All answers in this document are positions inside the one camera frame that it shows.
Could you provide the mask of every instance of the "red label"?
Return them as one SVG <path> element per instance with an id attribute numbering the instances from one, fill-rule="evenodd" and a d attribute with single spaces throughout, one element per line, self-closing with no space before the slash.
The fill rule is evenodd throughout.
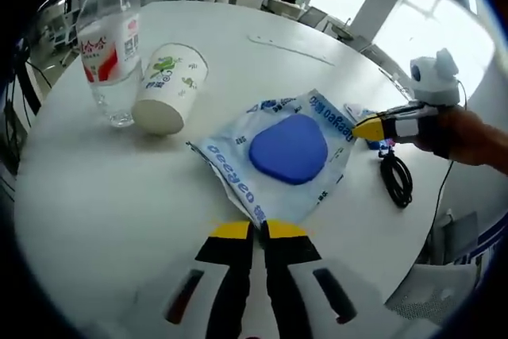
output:
<path id="1" fill-rule="evenodd" d="M 110 78 L 111 71 L 118 64 L 117 49 L 115 48 L 109 56 L 104 60 L 97 71 L 99 81 L 107 81 Z"/>

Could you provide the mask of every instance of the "blue sponge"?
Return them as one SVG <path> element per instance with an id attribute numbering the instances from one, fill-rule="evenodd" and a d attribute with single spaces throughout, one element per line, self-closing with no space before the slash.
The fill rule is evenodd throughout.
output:
<path id="1" fill-rule="evenodd" d="M 328 146 L 317 122 L 296 114 L 257 134 L 248 156 L 257 170 L 298 185 L 314 179 L 325 166 Z"/>

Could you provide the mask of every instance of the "table surface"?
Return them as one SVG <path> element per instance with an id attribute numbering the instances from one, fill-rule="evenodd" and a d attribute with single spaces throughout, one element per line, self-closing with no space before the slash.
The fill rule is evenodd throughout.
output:
<path id="1" fill-rule="evenodd" d="M 167 42 L 191 45 L 208 62 L 205 89 L 185 129 L 159 139 L 135 126 L 110 128 L 75 60 L 33 123 L 17 177 L 18 242 L 52 301 L 78 326 L 120 314 L 136 289 L 173 260 L 194 258 L 217 224 L 245 218 L 186 141 L 209 135 L 260 100 L 314 87 L 336 105 L 382 110 L 406 102 L 367 58 L 283 17 L 207 2 L 157 2 L 141 13 L 144 64 Z M 255 44 L 250 34 L 294 52 Z M 320 52 L 332 65 L 298 52 Z M 447 167 L 412 145 L 396 152 L 414 180 L 405 210 L 384 188 L 377 152 L 357 141 L 344 179 L 302 223 L 321 256 L 347 264 L 383 301 L 421 251 Z M 255 259 L 245 324 L 276 337 L 273 318 L 256 320 L 270 308 L 258 248 Z"/>

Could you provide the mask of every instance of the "human hand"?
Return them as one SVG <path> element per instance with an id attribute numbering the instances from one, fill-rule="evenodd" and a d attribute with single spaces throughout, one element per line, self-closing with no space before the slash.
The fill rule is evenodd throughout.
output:
<path id="1" fill-rule="evenodd" d="M 462 164 L 486 164 L 491 150 L 491 134 L 497 129 L 486 125 L 472 111 L 454 108 L 438 116 L 439 126 L 448 134 L 449 159 Z M 417 137 L 414 144 L 424 151 L 433 151 L 433 144 Z"/>

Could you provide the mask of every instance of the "bottle label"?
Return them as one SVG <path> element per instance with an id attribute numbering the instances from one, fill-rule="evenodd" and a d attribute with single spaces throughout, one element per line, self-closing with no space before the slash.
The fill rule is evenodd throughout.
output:
<path id="1" fill-rule="evenodd" d="M 79 50 L 88 83 L 106 85 L 125 78 L 136 67 L 138 21 L 138 15 L 120 23 L 99 20 L 80 31 Z"/>

